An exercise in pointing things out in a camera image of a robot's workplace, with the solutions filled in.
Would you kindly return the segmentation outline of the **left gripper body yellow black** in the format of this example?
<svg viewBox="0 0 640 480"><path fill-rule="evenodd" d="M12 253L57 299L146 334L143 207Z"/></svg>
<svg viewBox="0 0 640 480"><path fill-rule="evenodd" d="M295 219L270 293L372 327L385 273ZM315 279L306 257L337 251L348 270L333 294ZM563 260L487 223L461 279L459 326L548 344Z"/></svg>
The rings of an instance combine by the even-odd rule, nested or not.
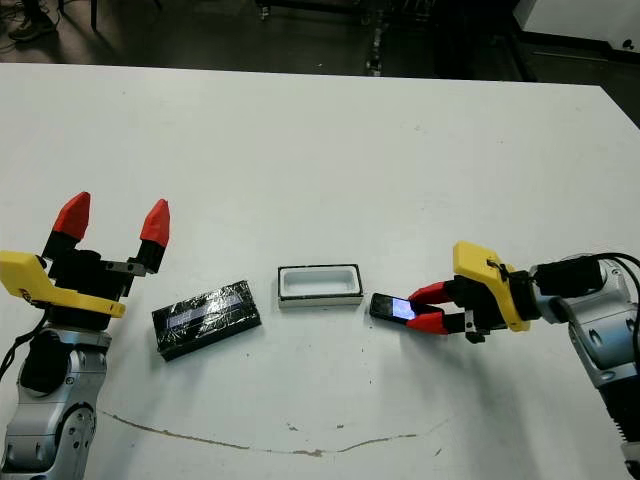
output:
<svg viewBox="0 0 640 480"><path fill-rule="evenodd" d="M134 278L147 273L140 263L103 260L88 250L73 250L49 268L35 254L1 252L1 284L10 295L36 308L86 317L95 330L125 315L120 299L129 294Z"/></svg>

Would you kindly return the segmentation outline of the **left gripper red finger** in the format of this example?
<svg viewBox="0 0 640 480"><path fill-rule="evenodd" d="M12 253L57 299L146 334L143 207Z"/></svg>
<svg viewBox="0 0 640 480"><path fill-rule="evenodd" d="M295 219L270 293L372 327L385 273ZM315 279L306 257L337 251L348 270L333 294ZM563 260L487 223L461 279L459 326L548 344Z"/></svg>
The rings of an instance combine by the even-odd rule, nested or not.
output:
<svg viewBox="0 0 640 480"><path fill-rule="evenodd" d="M134 262L150 273L160 269L170 237L170 209L165 199L156 202L147 214L141 233L141 245Z"/></svg>
<svg viewBox="0 0 640 480"><path fill-rule="evenodd" d="M74 250L84 238L89 222L90 202L91 195L81 192L61 208L42 253L45 259L56 259Z"/></svg>

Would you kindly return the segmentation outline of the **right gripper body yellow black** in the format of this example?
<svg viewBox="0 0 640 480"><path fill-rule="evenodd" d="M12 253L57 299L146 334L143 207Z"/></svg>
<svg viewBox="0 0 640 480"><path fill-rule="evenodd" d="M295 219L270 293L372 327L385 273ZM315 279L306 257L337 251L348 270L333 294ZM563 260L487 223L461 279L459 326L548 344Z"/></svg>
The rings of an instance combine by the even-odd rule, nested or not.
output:
<svg viewBox="0 0 640 480"><path fill-rule="evenodd" d="M483 343L494 330L530 330L530 321L518 312L511 293L515 269L504 264L495 251L458 241L453 247L453 272L447 295L464 310L462 332L469 342Z"/></svg>

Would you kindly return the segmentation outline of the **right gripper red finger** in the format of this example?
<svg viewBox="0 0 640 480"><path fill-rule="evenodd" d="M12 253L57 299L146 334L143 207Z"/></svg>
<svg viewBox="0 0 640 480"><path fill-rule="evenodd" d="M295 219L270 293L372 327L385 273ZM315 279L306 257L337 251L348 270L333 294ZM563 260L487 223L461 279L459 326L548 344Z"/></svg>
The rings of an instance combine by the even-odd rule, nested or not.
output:
<svg viewBox="0 0 640 480"><path fill-rule="evenodd" d="M452 280L433 283L412 293L408 300L421 305L437 305L453 302L450 294Z"/></svg>
<svg viewBox="0 0 640 480"><path fill-rule="evenodd" d="M465 331L465 314L447 314L442 310L423 313L406 322L406 327L432 335L450 335Z"/></svg>

